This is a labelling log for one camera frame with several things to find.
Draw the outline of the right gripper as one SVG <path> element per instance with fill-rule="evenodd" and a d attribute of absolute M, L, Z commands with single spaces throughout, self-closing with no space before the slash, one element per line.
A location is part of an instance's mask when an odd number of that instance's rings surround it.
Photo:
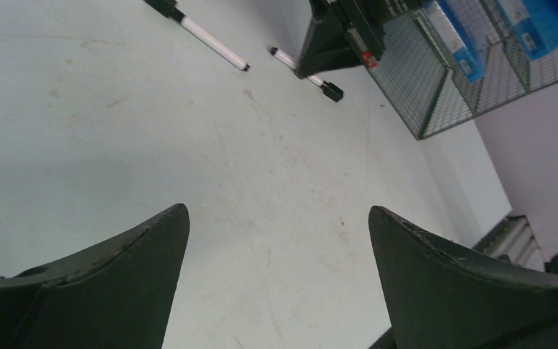
<path fill-rule="evenodd" d="M 363 65 L 370 51 L 379 61 L 384 25 L 422 9 L 423 1 L 311 1 L 312 18 L 294 73 L 305 79 L 326 71 Z"/>

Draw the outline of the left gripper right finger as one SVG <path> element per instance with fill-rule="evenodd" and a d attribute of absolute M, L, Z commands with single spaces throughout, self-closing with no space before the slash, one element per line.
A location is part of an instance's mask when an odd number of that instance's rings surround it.
<path fill-rule="evenodd" d="M 558 348 L 558 274 L 489 257 L 382 206 L 368 226 L 391 322 L 375 348 Z"/>

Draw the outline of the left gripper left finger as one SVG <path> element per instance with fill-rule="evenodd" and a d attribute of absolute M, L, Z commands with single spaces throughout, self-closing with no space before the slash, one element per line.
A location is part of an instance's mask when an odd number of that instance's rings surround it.
<path fill-rule="evenodd" d="M 160 348 L 190 232 L 184 204 L 0 277 L 0 348 Z"/>

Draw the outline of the blue notebook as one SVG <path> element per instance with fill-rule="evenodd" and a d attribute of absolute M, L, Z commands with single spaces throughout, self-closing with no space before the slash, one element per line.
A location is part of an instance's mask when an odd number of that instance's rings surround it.
<path fill-rule="evenodd" d="M 496 0 L 496 5 L 530 60 L 558 48 L 557 0 Z"/>
<path fill-rule="evenodd" d="M 424 12 L 460 71 L 473 83 L 485 75 L 488 39 L 473 1 L 430 1 Z"/>

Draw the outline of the red cap marker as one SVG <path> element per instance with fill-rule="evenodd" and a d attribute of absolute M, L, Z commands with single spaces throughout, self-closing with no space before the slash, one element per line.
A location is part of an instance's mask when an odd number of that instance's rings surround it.
<path fill-rule="evenodd" d="M 375 68 L 378 65 L 378 60 L 370 51 L 361 54 L 363 65 L 366 68 Z"/>

